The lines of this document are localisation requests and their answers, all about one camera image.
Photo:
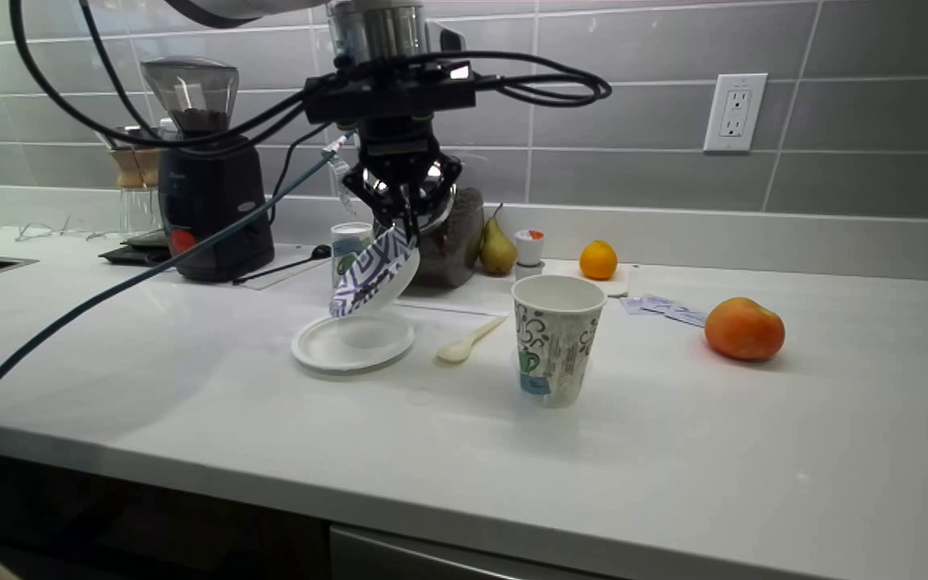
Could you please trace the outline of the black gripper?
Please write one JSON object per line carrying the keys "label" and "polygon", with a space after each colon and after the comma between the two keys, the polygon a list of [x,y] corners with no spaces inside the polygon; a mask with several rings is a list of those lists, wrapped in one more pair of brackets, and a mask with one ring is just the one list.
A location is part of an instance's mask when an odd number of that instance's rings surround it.
{"label": "black gripper", "polygon": [[336,122],[359,138],[359,160],[343,174],[381,229],[406,224],[419,240],[452,213],[462,160],[436,138],[442,110],[478,104],[467,60],[366,60],[307,81],[307,118]]}

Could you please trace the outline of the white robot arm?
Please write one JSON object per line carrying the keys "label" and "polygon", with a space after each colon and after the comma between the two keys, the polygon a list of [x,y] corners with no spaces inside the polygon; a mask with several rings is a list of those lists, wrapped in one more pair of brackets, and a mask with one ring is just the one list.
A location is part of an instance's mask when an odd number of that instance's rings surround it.
{"label": "white robot arm", "polygon": [[307,81],[307,118],[359,138],[343,185],[381,229],[408,240],[452,213],[462,160],[436,138],[436,116],[478,104],[467,57],[449,57],[424,23],[421,0],[169,0],[180,17],[235,28],[264,17],[330,14],[333,73]]}

